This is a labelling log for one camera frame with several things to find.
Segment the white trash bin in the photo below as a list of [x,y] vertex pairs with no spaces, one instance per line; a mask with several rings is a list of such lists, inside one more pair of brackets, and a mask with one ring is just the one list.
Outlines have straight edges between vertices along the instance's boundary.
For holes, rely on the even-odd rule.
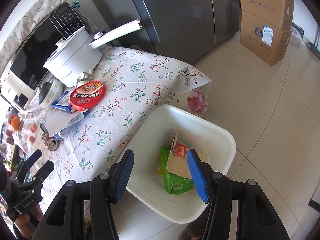
[[160,147],[172,144],[175,130],[178,130],[179,141],[206,152],[212,169],[223,174],[229,170],[236,154],[236,143],[223,128],[174,106],[160,105],[126,146],[134,152],[127,190],[168,220],[185,224],[197,219],[207,204],[198,197],[196,190],[178,195],[167,193],[162,174],[157,173],[161,162]]

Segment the red instant noodle lid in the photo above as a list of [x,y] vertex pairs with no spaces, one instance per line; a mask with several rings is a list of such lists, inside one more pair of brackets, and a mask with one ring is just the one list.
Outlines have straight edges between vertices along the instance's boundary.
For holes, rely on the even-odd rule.
[[106,86],[94,80],[73,90],[70,102],[76,110],[85,112],[94,107],[103,98],[105,92]]

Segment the microwave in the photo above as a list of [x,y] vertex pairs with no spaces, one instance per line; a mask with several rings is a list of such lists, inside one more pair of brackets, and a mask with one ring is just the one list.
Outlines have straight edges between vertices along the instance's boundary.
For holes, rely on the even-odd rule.
[[57,48],[56,43],[82,26],[83,22],[68,2],[42,20],[18,48],[0,77],[2,96],[23,111],[48,72],[43,65]]

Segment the floral tablecloth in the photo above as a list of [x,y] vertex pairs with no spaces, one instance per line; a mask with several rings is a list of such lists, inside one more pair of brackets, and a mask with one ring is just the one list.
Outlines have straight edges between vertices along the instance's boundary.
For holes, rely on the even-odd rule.
[[[104,98],[71,128],[55,152],[44,146],[41,134],[33,145],[33,150],[43,152],[38,164],[47,160],[55,164],[41,192],[43,211],[67,180],[84,182],[108,171],[157,105],[180,107],[185,102],[199,116],[206,110],[212,80],[191,65],[127,48],[104,46],[100,50],[103,55],[94,77],[107,86]],[[30,110],[39,114],[34,100]],[[36,171],[36,166],[31,168],[33,174]]]

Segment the green snack bag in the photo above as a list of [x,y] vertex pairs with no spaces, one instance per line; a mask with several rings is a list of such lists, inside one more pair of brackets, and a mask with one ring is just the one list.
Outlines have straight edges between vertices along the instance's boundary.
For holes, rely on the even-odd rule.
[[164,189],[170,194],[180,194],[195,189],[192,179],[186,179],[170,173],[166,167],[171,146],[161,147],[161,168],[163,172]]

